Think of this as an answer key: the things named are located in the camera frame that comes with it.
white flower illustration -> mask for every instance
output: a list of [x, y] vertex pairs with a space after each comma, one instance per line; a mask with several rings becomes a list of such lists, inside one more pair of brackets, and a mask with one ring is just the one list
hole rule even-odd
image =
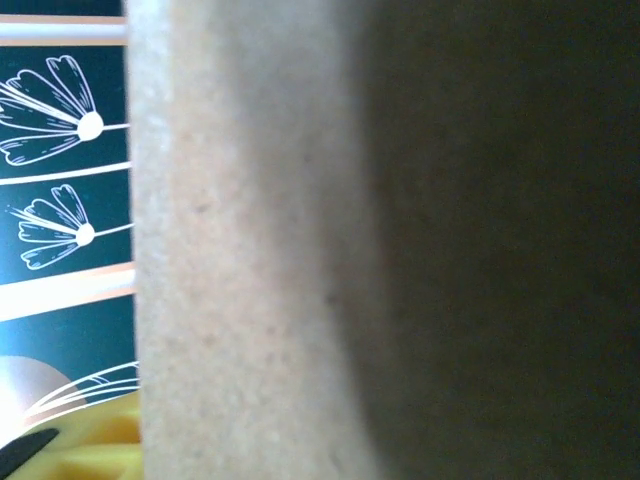
[[70, 55], [46, 60], [53, 81], [33, 70], [0, 82], [0, 123], [35, 132], [0, 142], [9, 165], [20, 166], [58, 155], [81, 142], [95, 140], [105, 125], [78, 62]]
[[51, 189], [55, 203], [36, 198], [23, 210], [12, 215], [23, 220], [18, 226], [18, 238], [41, 246], [24, 252], [20, 258], [29, 270], [39, 270], [89, 245], [96, 237], [129, 229], [133, 224], [96, 232], [89, 223], [78, 194], [70, 185]]

teal wallpaper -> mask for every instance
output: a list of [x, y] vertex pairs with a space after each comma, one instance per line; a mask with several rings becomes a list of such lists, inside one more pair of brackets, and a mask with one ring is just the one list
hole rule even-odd
[[[0, 285], [131, 261], [127, 171], [4, 186], [0, 198]], [[79, 209], [80, 227], [67, 213]], [[95, 233], [81, 239], [84, 222]]]
[[[37, 305], [51, 296], [43, 288], [63, 300], [21, 318], [5, 307], [0, 446], [138, 388], [132, 288], [94, 273], [120, 297], [96, 301], [105, 298], [98, 291], [81, 300], [92, 303], [63, 308], [86, 270], [125, 264], [133, 273], [128, 126], [122, 47], [0, 49], [0, 309]], [[79, 276], [63, 282], [67, 273]], [[46, 287], [31, 282], [44, 278]], [[20, 298], [7, 293], [16, 285]]]
[[0, 356], [33, 358], [70, 379], [131, 362], [133, 308], [126, 296], [0, 322]]
[[0, 82], [0, 185], [126, 161], [122, 47], [3, 47]]
[[120, 0], [2, 0], [0, 14], [122, 15]]

beige circle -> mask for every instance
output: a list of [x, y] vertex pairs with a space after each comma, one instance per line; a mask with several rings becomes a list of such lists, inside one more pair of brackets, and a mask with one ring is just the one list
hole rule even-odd
[[[24, 432], [26, 428], [57, 413], [84, 405], [78, 399], [38, 415], [26, 417], [26, 411], [45, 395], [70, 383], [70, 380], [44, 362], [27, 357], [0, 357], [0, 446]], [[77, 392], [73, 386], [64, 394]]]

white stripe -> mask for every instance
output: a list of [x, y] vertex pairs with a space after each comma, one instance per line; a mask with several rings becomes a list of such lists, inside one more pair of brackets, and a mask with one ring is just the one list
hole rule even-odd
[[23, 38], [122, 38], [125, 25], [0, 23], [0, 40]]
[[131, 288], [134, 281], [131, 269], [79, 279], [61, 275], [0, 285], [0, 322], [77, 305], [87, 298]]

yellow object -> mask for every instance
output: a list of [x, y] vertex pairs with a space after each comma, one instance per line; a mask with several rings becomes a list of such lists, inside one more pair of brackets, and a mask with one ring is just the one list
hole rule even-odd
[[38, 425], [58, 435], [8, 480], [142, 480], [138, 393]]

